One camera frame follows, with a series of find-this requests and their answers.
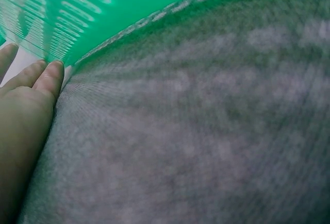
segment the finger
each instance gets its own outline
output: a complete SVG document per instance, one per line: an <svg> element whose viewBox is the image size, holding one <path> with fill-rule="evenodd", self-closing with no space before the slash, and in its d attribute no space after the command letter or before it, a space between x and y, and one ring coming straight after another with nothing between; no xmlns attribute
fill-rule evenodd
<svg viewBox="0 0 330 224"><path fill-rule="evenodd" d="M2 82L7 70L16 57L19 46L9 44L0 50L0 82Z"/></svg>
<svg viewBox="0 0 330 224"><path fill-rule="evenodd" d="M32 88L37 79L46 68L46 62L39 60L23 69L17 76L10 79L5 85L5 89L15 89L18 87Z"/></svg>
<svg viewBox="0 0 330 224"><path fill-rule="evenodd" d="M54 105L61 90L64 65L60 61L50 63L38 78L33 88L45 94Z"/></svg>

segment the fabric texture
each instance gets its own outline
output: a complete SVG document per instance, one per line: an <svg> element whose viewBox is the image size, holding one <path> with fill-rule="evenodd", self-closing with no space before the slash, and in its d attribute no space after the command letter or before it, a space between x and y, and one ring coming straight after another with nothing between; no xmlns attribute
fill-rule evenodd
<svg viewBox="0 0 330 224"><path fill-rule="evenodd" d="M330 0L207 0L83 61L18 223L329 223Z"/></svg>

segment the hand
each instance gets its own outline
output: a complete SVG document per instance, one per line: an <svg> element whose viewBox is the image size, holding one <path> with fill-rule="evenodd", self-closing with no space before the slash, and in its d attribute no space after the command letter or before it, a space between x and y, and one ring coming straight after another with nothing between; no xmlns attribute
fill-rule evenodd
<svg viewBox="0 0 330 224"><path fill-rule="evenodd" d="M18 51L0 51L0 82ZM59 61L37 61L0 88L0 223L12 222L51 127L63 82Z"/></svg>

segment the gray felt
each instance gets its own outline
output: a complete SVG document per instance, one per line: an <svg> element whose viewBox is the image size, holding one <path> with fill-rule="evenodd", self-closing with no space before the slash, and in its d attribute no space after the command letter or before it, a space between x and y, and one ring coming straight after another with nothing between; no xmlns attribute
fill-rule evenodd
<svg viewBox="0 0 330 224"><path fill-rule="evenodd" d="M81 63L18 223L330 223L330 0L207 0Z"/></svg>

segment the green plastic basket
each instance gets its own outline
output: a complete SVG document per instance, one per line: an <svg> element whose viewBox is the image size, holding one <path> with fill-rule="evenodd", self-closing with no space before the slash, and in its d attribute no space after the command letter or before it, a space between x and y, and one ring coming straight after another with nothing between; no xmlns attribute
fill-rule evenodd
<svg viewBox="0 0 330 224"><path fill-rule="evenodd" d="M184 5L184 0L0 0L0 43L10 40L39 58L73 65L113 36Z"/></svg>

